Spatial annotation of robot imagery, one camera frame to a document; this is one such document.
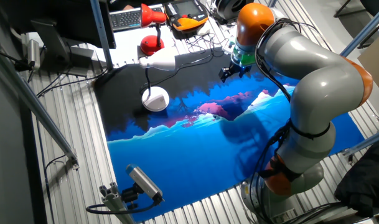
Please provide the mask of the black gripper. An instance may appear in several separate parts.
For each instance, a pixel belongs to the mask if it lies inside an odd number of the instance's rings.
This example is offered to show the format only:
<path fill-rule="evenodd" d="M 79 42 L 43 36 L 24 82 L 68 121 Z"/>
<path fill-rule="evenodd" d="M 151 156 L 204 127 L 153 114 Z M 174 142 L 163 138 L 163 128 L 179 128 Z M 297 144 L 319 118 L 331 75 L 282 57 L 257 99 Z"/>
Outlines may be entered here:
<path fill-rule="evenodd" d="M 240 75 L 240 78 L 242 78 L 245 74 L 251 71 L 251 67 L 241 67 L 234 62 L 230 62 L 228 68 L 222 68 L 218 74 L 220 77 L 221 81 L 225 83 L 226 79 L 230 75 L 234 75 L 238 73 Z"/>

